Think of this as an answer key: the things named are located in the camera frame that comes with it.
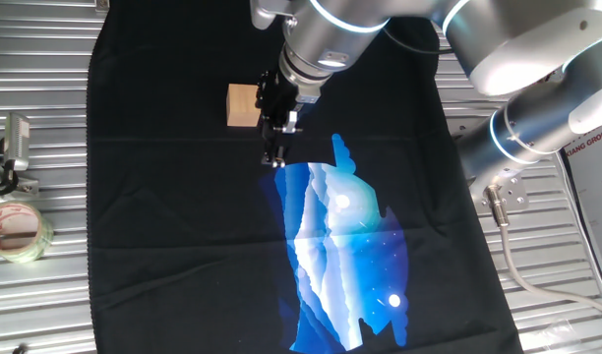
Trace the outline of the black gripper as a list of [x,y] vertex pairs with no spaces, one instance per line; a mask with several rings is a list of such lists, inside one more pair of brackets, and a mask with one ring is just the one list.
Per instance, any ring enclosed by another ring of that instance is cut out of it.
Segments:
[[298,87],[288,81],[279,81],[278,71],[265,71],[258,81],[256,107],[265,118],[260,122],[264,140],[261,163],[272,168],[285,166],[287,145],[284,134],[294,134],[297,123]]

